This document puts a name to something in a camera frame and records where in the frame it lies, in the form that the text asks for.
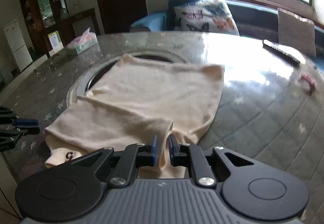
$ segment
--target tissue box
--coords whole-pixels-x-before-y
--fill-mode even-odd
[[[97,43],[96,34],[90,32],[90,28],[88,28],[82,36],[75,38],[66,46],[66,53],[68,55],[79,55]]]

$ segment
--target ribbed gray plate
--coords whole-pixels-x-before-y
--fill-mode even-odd
[[[36,223],[39,222],[30,219],[22,222],[22,224]],[[136,179],[134,184],[127,188],[111,190],[97,208],[86,216],[65,223],[248,224],[258,222],[235,215],[223,205],[215,191],[196,187],[190,179]],[[297,219],[287,220],[286,223],[301,224]]]

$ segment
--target black circular disc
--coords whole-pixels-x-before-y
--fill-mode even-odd
[[[250,219],[281,221],[302,214],[308,190],[302,181],[267,165],[237,167],[222,186],[224,201]]]
[[[281,198],[287,191],[284,183],[273,178],[258,178],[248,185],[248,190],[254,196],[264,200]]]
[[[23,180],[16,201],[23,215],[46,222],[66,222],[93,209],[103,196],[94,175],[39,175]]]

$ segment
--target round table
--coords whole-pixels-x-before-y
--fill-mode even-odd
[[[41,131],[67,108],[89,69],[125,52],[169,61],[224,64],[224,89],[215,119],[200,139],[203,149],[225,146],[304,180],[310,191],[305,223],[324,221],[324,82],[305,57],[299,69],[262,48],[262,41],[226,34],[141,32],[98,36],[98,46],[48,59],[3,104],[39,120]],[[313,95],[300,72],[317,81]],[[43,133],[25,136],[3,157],[17,181],[44,169],[50,151]]]

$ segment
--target white refrigerator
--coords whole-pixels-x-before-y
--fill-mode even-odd
[[[4,26],[4,33],[11,48],[13,58],[19,71],[22,72],[33,62],[28,52],[25,40],[20,31],[18,21],[14,20]]]

